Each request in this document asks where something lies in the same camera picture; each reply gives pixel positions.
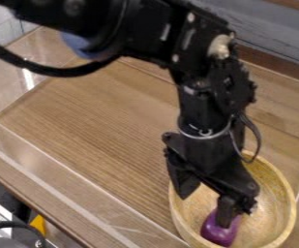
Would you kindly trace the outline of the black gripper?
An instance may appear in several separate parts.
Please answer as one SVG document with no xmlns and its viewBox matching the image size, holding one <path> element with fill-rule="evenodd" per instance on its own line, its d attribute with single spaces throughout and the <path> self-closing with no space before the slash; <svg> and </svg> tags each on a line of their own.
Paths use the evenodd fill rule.
<svg viewBox="0 0 299 248">
<path fill-rule="evenodd" d="M 178 196 L 187 199 L 203 183 L 219 195 L 216 224 L 228 228 L 238 215 L 250 214 L 256 206 L 259 184 L 242 164 L 238 149 L 244 145 L 244 126 L 214 139 L 191 139 L 167 132 L 167 171 Z"/>
</svg>

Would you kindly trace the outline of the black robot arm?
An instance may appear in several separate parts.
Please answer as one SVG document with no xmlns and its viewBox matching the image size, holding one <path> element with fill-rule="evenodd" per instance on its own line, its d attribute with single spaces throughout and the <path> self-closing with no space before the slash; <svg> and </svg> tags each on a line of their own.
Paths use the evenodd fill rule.
<svg viewBox="0 0 299 248">
<path fill-rule="evenodd" d="M 199 185 L 219 195 L 215 222 L 231 226 L 252 210 L 259 185 L 244 166 L 246 115 L 256 84 L 239 60 L 230 24 L 192 0 L 0 0 L 15 17 L 60 31 L 88 63 L 55 68 L 0 46 L 0 59 L 31 72 L 72 78 L 99 71 L 120 57 L 151 62 L 178 87 L 178 132 L 163 136 L 170 178 L 180 198 Z"/>
</svg>

